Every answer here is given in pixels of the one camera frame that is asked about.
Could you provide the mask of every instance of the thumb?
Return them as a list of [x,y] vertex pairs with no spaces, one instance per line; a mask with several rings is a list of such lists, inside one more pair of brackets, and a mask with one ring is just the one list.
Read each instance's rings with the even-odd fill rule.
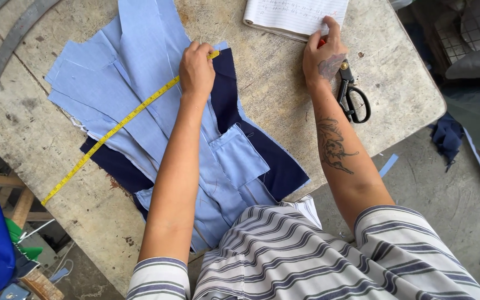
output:
[[311,34],[308,38],[307,48],[310,51],[316,51],[318,48],[319,39],[322,37],[322,31],[316,31],[315,33]]

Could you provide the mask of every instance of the notebook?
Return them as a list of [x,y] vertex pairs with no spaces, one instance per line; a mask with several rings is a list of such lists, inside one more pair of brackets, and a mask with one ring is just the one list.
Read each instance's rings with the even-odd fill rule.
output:
[[244,24],[296,41],[306,42],[316,30],[329,31],[322,24],[331,16],[342,26],[348,0],[247,0]]

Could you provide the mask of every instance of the shirt pocket piece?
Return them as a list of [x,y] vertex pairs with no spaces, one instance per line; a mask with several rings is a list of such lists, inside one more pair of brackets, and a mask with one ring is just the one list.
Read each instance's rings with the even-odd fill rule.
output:
[[237,124],[209,146],[225,176],[236,189],[270,170]]
[[193,300],[224,299],[235,296],[244,299],[243,254],[219,259],[201,269]]

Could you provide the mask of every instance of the forearm tattoo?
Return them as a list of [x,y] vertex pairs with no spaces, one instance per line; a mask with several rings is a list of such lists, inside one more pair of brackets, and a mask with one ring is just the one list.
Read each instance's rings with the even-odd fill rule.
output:
[[338,121],[330,118],[316,122],[320,160],[329,167],[354,174],[353,171],[344,167],[343,159],[346,156],[357,155],[358,151],[346,153],[342,145],[343,137],[337,125]]
[[323,76],[323,78],[327,80],[331,80],[338,70],[340,69],[340,65],[342,64],[342,61],[346,58],[345,53],[342,54],[333,54],[330,58],[327,58],[327,60],[322,60],[318,64],[318,72],[320,75]]

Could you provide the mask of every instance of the worn table surface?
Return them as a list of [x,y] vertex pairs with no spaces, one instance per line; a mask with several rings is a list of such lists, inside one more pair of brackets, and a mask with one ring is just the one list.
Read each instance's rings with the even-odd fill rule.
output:
[[[32,1],[11,0],[0,10],[0,45]],[[314,115],[301,70],[304,44],[243,25],[245,0],[176,5],[192,39],[229,43],[247,116],[307,170],[311,183],[290,200],[321,186]],[[38,198],[82,157],[86,136],[46,99],[51,88],[43,76],[67,40],[85,41],[116,13],[116,0],[61,0],[29,31],[1,77],[0,156]],[[370,155],[444,113],[444,101],[388,1],[350,0],[342,39],[372,105],[371,119],[354,125]],[[89,162],[46,207],[125,295],[144,228],[130,196]]]

